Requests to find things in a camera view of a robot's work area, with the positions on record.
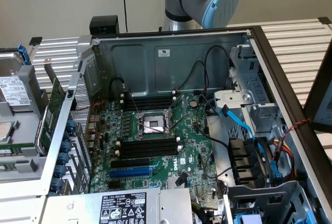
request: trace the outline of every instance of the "motherboard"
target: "motherboard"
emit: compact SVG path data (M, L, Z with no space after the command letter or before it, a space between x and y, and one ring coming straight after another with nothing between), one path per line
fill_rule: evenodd
M92 110L87 138L93 141L90 193L188 187L193 201L217 207L217 181L203 172L212 152L211 141L197 128L199 125L204 129L204 107L197 115L197 95L178 97L181 99L171 99L168 109L141 110L140 102L135 100L137 112L123 107L120 100L103 102ZM206 172L216 173L213 159L206 165Z

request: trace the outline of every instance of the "gray robot arm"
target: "gray robot arm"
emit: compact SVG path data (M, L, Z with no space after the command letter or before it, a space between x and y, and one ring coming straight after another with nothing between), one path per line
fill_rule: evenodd
M165 0L162 30L205 29L225 27L233 17L238 0Z

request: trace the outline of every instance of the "yellow wire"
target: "yellow wire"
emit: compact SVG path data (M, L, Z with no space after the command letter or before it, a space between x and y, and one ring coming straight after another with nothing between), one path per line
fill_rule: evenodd
M286 146L286 148L288 149L288 150L291 150L290 148L289 148L289 146L286 144L286 142L284 141L284 143L283 143L285 146ZM295 164L294 164L294 174L295 174L295 176L297 177L297 173L296 173L296 167L295 167Z

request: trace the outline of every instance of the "black box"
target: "black box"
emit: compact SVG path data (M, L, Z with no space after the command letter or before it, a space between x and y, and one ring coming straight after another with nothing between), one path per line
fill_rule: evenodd
M90 21L90 34L119 34L118 16L95 16Z

